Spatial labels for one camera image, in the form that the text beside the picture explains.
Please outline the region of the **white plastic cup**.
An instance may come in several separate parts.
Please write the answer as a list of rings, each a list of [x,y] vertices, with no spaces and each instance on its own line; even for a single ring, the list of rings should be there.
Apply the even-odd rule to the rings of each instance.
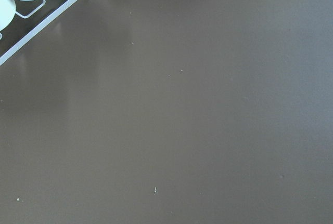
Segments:
[[[1,0],[1,7],[0,7],[1,30],[3,30],[11,23],[11,21],[15,16],[15,13],[16,13],[16,3],[14,0]]]

